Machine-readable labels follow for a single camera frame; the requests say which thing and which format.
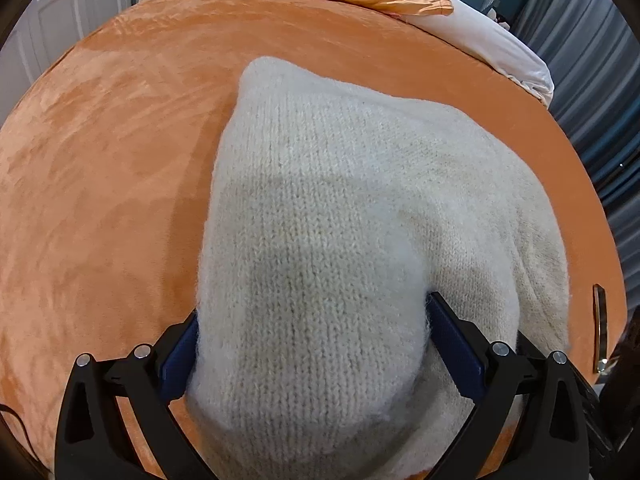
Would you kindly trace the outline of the orange plush bedspread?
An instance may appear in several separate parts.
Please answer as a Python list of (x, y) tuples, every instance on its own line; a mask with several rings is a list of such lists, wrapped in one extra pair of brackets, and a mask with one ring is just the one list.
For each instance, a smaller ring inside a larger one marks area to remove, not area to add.
[(1, 129), (1, 401), (53, 460), (74, 359), (127, 354), (190, 311), (216, 148), (247, 64), (446, 103), (509, 145), (551, 200), (570, 263), (570, 356), (591, 291), (627, 322), (620, 259), (572, 144), (533, 96), (422, 30), (328, 0), (144, 0), (67, 50)]

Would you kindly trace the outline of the white duvet roll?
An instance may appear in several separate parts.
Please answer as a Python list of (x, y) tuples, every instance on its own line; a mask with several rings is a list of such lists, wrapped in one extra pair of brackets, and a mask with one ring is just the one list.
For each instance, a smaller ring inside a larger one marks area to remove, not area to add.
[(451, 0), (449, 15), (393, 16), (492, 67), (544, 106), (551, 104), (554, 83), (547, 64), (510, 32), (461, 0)]

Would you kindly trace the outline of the plush toy on nightstand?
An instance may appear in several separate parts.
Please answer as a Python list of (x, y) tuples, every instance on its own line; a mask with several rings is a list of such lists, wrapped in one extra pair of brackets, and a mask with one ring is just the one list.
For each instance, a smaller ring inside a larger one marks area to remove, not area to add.
[(499, 26), (501, 26), (505, 30), (510, 29), (509, 23), (501, 15), (498, 14), (495, 8), (490, 8), (487, 11), (486, 15), (488, 16), (488, 18), (491, 19), (491, 21), (497, 23)]

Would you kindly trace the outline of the grey blue curtain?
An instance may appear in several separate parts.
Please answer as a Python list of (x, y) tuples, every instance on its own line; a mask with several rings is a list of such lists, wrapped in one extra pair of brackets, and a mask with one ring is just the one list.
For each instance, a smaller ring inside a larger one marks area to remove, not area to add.
[(600, 198), (637, 309), (639, 41), (612, 0), (528, 0), (514, 32), (549, 67), (550, 113)]

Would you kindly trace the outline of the cream sweater with black hearts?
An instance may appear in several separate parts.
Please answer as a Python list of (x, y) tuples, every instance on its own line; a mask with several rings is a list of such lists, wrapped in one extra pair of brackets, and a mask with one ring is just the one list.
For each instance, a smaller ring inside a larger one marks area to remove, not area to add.
[(472, 404), (432, 344), (429, 292), (491, 340), (568, 346), (544, 188), (454, 107), (277, 58), (244, 70), (198, 269), (186, 402), (223, 479), (405, 479)]

